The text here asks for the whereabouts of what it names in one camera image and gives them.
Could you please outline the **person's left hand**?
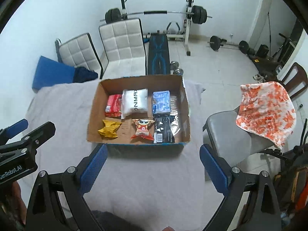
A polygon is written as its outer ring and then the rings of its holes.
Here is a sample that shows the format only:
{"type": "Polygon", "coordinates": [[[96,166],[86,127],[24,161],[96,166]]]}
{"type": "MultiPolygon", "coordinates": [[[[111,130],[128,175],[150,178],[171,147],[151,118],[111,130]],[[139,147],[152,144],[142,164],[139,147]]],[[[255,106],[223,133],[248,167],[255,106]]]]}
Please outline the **person's left hand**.
{"type": "Polygon", "coordinates": [[[18,182],[13,182],[1,189],[1,208],[14,221],[26,224],[27,207],[21,197],[18,182]]]}

